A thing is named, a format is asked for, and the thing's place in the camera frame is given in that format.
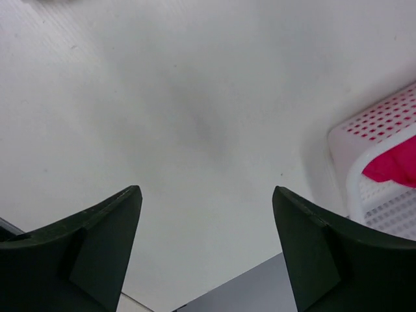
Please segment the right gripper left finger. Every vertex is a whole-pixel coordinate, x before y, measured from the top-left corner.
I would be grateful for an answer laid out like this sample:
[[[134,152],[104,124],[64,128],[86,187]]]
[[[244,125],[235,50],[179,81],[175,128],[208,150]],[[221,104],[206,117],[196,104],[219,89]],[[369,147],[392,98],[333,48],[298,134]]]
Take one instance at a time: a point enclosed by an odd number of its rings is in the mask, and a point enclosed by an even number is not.
[[[33,231],[1,220],[2,311],[116,311],[142,193],[129,186]]]

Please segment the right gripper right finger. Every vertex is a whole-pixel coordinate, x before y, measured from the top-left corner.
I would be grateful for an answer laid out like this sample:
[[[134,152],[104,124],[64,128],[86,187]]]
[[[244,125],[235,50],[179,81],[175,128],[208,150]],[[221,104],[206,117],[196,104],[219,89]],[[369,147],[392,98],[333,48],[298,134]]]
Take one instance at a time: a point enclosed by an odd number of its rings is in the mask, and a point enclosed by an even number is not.
[[[277,186],[274,219],[298,311],[414,311],[415,241]]]

